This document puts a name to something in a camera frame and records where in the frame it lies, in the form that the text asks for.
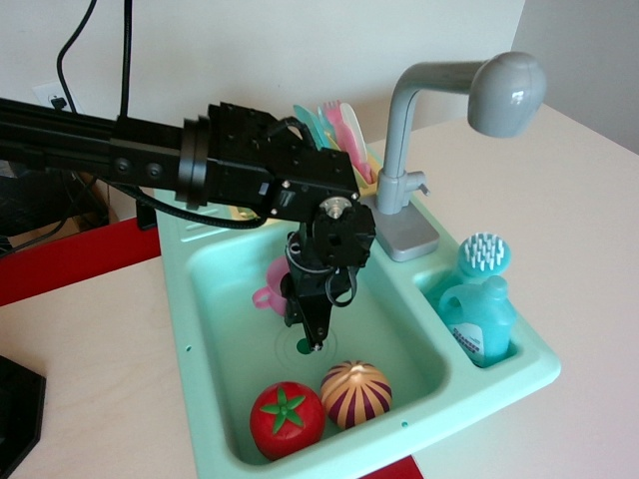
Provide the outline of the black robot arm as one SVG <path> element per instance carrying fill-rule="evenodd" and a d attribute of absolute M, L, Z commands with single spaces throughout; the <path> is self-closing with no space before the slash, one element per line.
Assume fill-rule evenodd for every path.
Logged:
<path fill-rule="evenodd" d="M 211 219 L 215 227 L 296 223 L 286 245 L 285 322 L 301 324 L 314 351 L 327 338 L 332 310 L 352 302 L 375 237 L 349 156 L 319 148 L 293 117 L 221 104 L 178 128 L 5 100 L 1 156 L 30 169 L 94 175 L 136 199 L 146 188 L 172 191 L 170 213 L 185 219 L 209 204 L 253 213 L 246 221 Z"/>

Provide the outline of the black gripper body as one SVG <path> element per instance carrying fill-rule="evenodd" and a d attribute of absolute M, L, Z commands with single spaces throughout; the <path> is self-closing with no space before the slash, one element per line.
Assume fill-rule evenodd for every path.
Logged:
<path fill-rule="evenodd" d="M 285 258 L 289 273 L 281 281 L 286 312 L 331 311 L 349 306 L 357 293 L 357 268 L 322 264 L 300 232 L 288 233 Z"/>

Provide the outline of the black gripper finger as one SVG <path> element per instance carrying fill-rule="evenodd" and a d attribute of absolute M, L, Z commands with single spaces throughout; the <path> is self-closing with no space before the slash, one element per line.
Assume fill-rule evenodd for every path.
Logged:
<path fill-rule="evenodd" d="M 331 303 L 324 296 L 302 298 L 305 334 L 311 352 L 323 348 L 329 331 Z"/>
<path fill-rule="evenodd" d="M 299 302 L 294 295 L 287 298 L 284 321 L 287 327 L 304 322 Z"/>

